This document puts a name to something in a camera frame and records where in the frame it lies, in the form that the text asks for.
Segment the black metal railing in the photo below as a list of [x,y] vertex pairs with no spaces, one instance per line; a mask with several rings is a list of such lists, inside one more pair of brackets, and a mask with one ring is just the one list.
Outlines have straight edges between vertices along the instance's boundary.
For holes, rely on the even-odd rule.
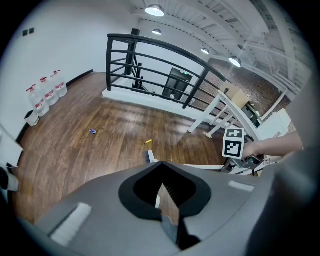
[[[201,89],[202,83],[207,83],[216,90],[219,88],[206,79],[209,73],[212,73],[218,77],[221,81],[226,82],[227,79],[224,75],[218,72],[216,69],[212,68],[204,60],[187,52],[186,50],[169,44],[167,42],[156,40],[140,35],[134,34],[108,34],[108,41],[106,47],[106,89],[111,91],[112,88],[130,90],[135,93],[140,93],[143,95],[148,95],[152,97],[158,97],[163,100],[171,101],[176,104],[182,105],[183,109],[187,107],[195,109],[200,112],[204,112],[203,109],[192,105],[191,101],[195,100],[201,102],[205,105],[209,105],[208,102],[196,97],[197,92],[202,92],[213,99],[216,96],[210,94],[209,92]],[[198,65],[203,67],[202,73],[197,74],[189,69],[186,69],[174,62],[170,62],[163,58],[159,58],[153,55],[144,54],[136,52],[136,47],[138,43],[145,45],[154,46],[164,50],[168,50],[171,53],[175,53],[182,56]],[[163,77],[171,77],[170,74],[159,71],[157,68],[144,67],[140,62],[138,62],[137,56],[151,59],[163,64],[171,65],[174,68],[186,71],[189,75],[197,78],[195,85],[188,83],[188,87],[185,92],[182,92],[184,96],[180,100],[176,100],[170,97],[163,96],[162,93],[166,85],[160,84],[158,82],[145,80],[141,76],[141,71],[146,71],[152,74],[160,75]]]

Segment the person's right hand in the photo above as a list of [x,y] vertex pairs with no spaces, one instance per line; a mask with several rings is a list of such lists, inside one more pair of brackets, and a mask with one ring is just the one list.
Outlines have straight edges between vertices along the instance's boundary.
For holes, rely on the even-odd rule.
[[243,148],[243,155],[242,158],[246,159],[250,156],[258,156],[261,155],[261,147],[259,142],[251,142],[246,143]]

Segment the white flat box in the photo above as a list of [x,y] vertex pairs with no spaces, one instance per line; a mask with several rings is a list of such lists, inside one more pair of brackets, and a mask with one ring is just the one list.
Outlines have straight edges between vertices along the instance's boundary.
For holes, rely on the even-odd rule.
[[281,137],[288,133],[291,121],[287,111],[282,108],[278,112],[273,112],[257,131],[262,140]]

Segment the white low cabinet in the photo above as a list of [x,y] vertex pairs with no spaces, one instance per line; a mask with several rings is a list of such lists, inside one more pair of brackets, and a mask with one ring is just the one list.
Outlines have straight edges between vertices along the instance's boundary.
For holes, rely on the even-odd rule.
[[0,123],[0,164],[10,164],[18,167],[18,163],[24,149],[16,140],[5,130]]

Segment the small white black bin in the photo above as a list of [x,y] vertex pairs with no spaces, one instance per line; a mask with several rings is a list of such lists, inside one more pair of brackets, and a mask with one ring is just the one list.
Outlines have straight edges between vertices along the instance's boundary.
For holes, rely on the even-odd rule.
[[0,188],[11,192],[19,190],[18,179],[2,166],[0,166]]
[[25,122],[33,127],[36,126],[39,122],[39,116],[34,110],[30,110],[24,117]]

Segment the long white table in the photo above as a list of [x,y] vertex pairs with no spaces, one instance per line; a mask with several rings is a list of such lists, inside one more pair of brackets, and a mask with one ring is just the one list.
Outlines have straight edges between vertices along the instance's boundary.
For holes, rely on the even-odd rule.
[[[189,128],[189,133],[193,132],[203,121],[205,121],[205,118],[207,118],[210,114],[210,112],[218,105],[219,102],[225,103],[227,106],[227,109],[230,111],[230,118],[235,117],[237,121],[241,123],[241,125],[244,128],[245,134],[248,136],[252,137],[252,140],[254,141],[261,141],[259,133],[258,133],[258,128],[254,126],[252,121],[250,121],[249,117],[246,116],[246,114],[233,102],[231,101],[223,92],[220,90],[218,91],[218,96],[215,97],[215,99],[212,101],[212,103],[206,108],[206,110],[198,117],[195,121],[195,123]],[[228,120],[222,120],[221,122],[216,125],[213,130],[215,133],[218,131],[218,129],[222,128],[223,125],[225,125],[230,118],[228,117]],[[266,160],[262,162],[261,165],[259,165],[257,168],[254,170],[251,169],[245,169],[245,168],[238,168],[235,167],[234,170],[230,171],[230,174],[238,174],[238,175],[250,175],[253,172],[258,172],[261,171],[263,168],[265,168],[267,165],[270,164],[275,164],[280,161],[280,157],[276,156],[267,156]],[[222,165],[192,165],[192,164],[187,164],[187,166],[191,166],[194,168],[198,169],[203,169],[203,170],[213,170],[213,171],[221,171],[223,166]]]

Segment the clear water jug red cap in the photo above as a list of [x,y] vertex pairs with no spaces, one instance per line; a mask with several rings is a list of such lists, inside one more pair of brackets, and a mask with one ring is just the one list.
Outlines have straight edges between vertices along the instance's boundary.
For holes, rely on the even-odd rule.
[[28,99],[39,117],[43,117],[50,110],[49,104],[46,102],[44,96],[39,89],[36,89],[36,84],[33,84],[26,90]]
[[59,97],[52,82],[48,80],[46,76],[42,77],[39,81],[39,88],[44,96],[44,99],[46,100],[49,106],[55,105],[58,102]]
[[61,71],[55,70],[50,77],[51,77],[52,86],[56,90],[58,97],[59,98],[64,97],[67,94],[68,89],[65,83],[65,79],[61,74]]

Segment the brown cardboard box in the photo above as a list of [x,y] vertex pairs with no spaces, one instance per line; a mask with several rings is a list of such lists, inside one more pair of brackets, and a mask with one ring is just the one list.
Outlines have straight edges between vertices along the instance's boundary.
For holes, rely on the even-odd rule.
[[250,101],[248,96],[240,88],[229,81],[225,81],[219,90],[223,92],[240,109],[242,109]]

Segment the person's right forearm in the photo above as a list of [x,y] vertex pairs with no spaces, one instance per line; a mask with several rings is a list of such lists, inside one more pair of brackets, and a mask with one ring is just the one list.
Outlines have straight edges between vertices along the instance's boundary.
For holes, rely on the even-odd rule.
[[259,155],[284,157],[303,148],[299,134],[294,131],[281,137],[260,141],[257,152]]

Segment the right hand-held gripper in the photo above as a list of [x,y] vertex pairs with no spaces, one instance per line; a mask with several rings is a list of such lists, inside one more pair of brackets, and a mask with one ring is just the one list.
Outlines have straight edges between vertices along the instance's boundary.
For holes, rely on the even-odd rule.
[[244,128],[226,128],[223,137],[222,156],[226,158],[222,171],[239,169],[255,170],[264,161],[263,155],[243,157],[244,145],[252,139],[246,136]]

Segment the dark doorway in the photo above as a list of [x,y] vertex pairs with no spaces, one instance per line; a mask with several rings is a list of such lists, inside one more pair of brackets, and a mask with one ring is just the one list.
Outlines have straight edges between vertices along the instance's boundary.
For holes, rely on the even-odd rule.
[[193,76],[176,68],[172,68],[169,75],[171,77],[168,77],[167,88],[163,89],[162,95],[179,101],[184,96],[181,92],[186,91]]

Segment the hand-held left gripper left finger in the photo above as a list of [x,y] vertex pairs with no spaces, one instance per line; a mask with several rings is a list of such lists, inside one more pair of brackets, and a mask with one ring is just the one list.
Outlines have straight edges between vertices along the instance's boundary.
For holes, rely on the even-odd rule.
[[56,255],[175,256],[156,197],[175,166],[157,162],[95,178],[37,222]]

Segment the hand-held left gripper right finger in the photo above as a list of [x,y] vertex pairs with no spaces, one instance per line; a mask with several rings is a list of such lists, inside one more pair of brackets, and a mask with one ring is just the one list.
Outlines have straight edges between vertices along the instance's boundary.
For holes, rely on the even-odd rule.
[[245,256],[256,223],[249,207],[253,176],[226,174],[163,162],[165,187],[179,210],[179,224],[165,256]]

